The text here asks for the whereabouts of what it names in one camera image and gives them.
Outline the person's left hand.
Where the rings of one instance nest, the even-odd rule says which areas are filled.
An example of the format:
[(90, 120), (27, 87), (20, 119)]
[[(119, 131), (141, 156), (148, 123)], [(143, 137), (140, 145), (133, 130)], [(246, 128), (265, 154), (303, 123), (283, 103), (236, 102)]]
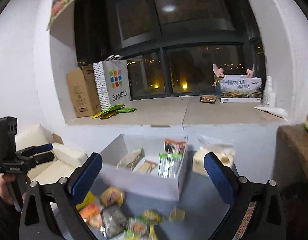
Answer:
[(13, 200), (10, 195), (8, 184), (16, 180), (15, 174), (3, 174), (0, 176), (0, 198), (5, 202), (5, 204), (12, 205)]

